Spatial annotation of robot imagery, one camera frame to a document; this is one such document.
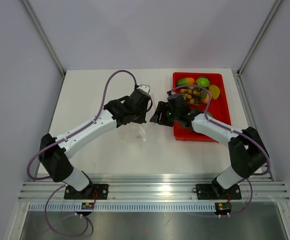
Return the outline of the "clear zip top bag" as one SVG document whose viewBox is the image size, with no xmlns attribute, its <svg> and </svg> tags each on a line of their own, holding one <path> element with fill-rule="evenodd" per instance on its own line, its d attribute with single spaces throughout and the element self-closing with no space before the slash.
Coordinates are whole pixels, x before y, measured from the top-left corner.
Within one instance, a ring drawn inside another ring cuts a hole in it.
<svg viewBox="0 0 290 240">
<path fill-rule="evenodd" d="M 119 138 L 127 141 L 143 141 L 147 140 L 146 132 L 141 124 L 130 123 L 118 128 Z"/>
</svg>

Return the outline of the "orange peach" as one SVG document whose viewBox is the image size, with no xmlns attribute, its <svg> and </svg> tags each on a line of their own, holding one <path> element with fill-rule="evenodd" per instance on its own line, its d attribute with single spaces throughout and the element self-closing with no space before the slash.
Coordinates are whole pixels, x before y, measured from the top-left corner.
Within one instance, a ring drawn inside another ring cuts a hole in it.
<svg viewBox="0 0 290 240">
<path fill-rule="evenodd" d="M 210 95 L 210 92 L 208 91 L 208 90 L 203 90 L 202 92 L 201 92 L 201 98 L 202 98 L 202 100 L 203 100 L 203 103 L 204 104 L 208 104 L 209 103 L 209 101 L 210 101 L 210 97 L 209 97 L 209 95 Z"/>
</svg>

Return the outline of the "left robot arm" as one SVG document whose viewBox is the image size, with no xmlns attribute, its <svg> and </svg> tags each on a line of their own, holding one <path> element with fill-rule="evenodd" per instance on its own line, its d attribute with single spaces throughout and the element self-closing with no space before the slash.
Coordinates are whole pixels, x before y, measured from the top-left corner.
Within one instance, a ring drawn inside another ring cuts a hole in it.
<svg viewBox="0 0 290 240">
<path fill-rule="evenodd" d="M 70 163 L 70 158 L 109 131 L 129 123 L 144 124 L 147 107 L 152 104 L 149 92 L 150 87 L 141 84 L 129 96 L 102 105 L 94 120 L 57 137 L 49 133 L 43 136 L 39 161 L 53 182 L 63 182 L 72 187 L 80 198 L 89 198 L 93 194 L 94 184 L 83 171 Z"/>
</svg>

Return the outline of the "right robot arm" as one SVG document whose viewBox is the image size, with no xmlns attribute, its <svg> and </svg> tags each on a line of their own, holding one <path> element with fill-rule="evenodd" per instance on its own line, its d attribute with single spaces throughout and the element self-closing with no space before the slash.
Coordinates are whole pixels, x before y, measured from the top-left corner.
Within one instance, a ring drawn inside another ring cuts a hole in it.
<svg viewBox="0 0 290 240">
<path fill-rule="evenodd" d="M 269 155 L 256 129 L 241 130 L 208 116 L 205 111 L 190 109 L 179 93 L 170 95 L 167 102 L 160 101 L 150 122 L 170 127 L 178 123 L 228 148 L 230 166 L 207 187 L 207 194 L 217 199 L 225 197 L 234 185 L 257 174 L 264 164 L 269 164 Z"/>
</svg>

